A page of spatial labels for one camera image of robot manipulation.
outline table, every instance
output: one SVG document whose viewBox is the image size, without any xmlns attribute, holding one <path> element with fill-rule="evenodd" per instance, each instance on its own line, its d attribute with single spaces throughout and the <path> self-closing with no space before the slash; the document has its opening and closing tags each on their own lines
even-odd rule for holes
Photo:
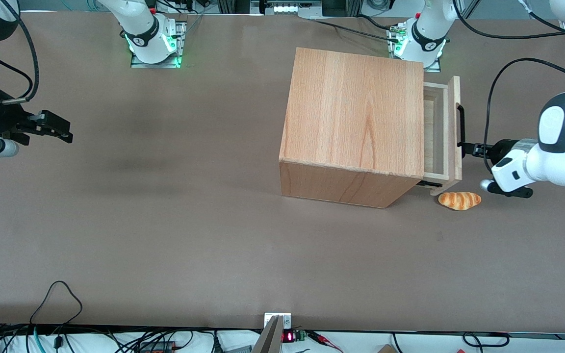
<svg viewBox="0 0 565 353">
<path fill-rule="evenodd" d="M 294 50 L 384 56 L 380 41 L 292 16 L 206 16 L 181 69 L 130 69 L 108 13 L 24 18 L 41 69 L 26 109 L 60 114 L 75 136 L 32 137 L 0 159 L 0 322 L 27 322 L 63 279 L 84 303 L 78 324 L 246 328 L 280 310 L 304 328 L 565 332 L 565 188 L 538 183 L 529 200 L 484 194 L 487 172 L 470 157 L 453 188 L 482 195 L 468 212 L 424 188 L 384 210 L 280 196 Z M 565 67 L 562 37 L 491 40 L 455 23 L 449 38 L 441 74 L 426 80 L 461 76 L 468 141 L 482 141 L 489 85 L 505 63 Z M 20 31 L 0 42 L 0 58 L 31 72 Z M 24 85 L 0 67 L 0 88 Z M 541 107 L 563 91 L 565 76 L 548 67 L 508 69 L 490 142 L 536 136 Z M 75 311 L 58 288 L 36 321 Z"/>
</svg>

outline open drawer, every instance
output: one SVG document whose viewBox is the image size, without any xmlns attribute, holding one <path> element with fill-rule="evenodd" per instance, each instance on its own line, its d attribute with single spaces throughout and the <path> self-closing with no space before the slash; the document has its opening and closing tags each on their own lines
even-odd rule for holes
<svg viewBox="0 0 565 353">
<path fill-rule="evenodd" d="M 448 85 L 424 83 L 424 178 L 419 186 L 439 195 L 462 180 L 462 148 L 457 147 L 459 76 Z"/>
</svg>

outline red digital display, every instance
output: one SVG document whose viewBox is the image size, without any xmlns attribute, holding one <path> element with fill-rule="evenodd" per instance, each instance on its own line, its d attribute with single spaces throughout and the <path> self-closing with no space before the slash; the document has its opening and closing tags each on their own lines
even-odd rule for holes
<svg viewBox="0 0 565 353">
<path fill-rule="evenodd" d="M 293 333 L 293 330 L 285 330 L 282 333 L 281 342 L 282 343 L 296 342 L 295 338 L 296 337 Z"/>
</svg>

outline red wire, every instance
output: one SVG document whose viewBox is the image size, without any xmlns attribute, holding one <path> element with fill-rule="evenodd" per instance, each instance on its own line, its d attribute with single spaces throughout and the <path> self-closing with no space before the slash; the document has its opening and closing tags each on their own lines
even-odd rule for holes
<svg viewBox="0 0 565 353">
<path fill-rule="evenodd" d="M 341 348 L 337 347 L 334 343 L 330 342 L 326 337 L 320 335 L 320 337 L 318 337 L 318 339 L 319 339 L 321 342 L 323 342 L 323 343 L 325 343 L 325 344 L 327 344 L 327 345 L 330 345 L 330 346 L 328 346 L 328 347 L 334 348 L 334 349 L 336 349 L 337 351 L 340 351 L 341 353 L 343 353 L 343 351 L 341 350 Z"/>
<path fill-rule="evenodd" d="M 340 351 L 341 353 L 343 353 L 343 351 L 341 350 L 341 348 L 337 347 L 337 346 L 334 345 L 334 344 L 330 344 L 329 347 L 334 348 L 334 349 L 336 349 L 337 351 Z"/>
</svg>

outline wooden box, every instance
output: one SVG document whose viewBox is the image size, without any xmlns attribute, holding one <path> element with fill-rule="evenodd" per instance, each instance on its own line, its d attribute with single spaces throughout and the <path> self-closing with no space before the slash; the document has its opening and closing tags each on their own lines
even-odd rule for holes
<svg viewBox="0 0 565 353">
<path fill-rule="evenodd" d="M 422 180 L 432 192 L 449 187 L 457 179 L 444 165 L 457 153 L 456 140 L 452 152 L 444 148 L 456 138 L 449 91 L 424 83 L 421 63 L 298 48 L 282 194 L 386 207 Z"/>
</svg>

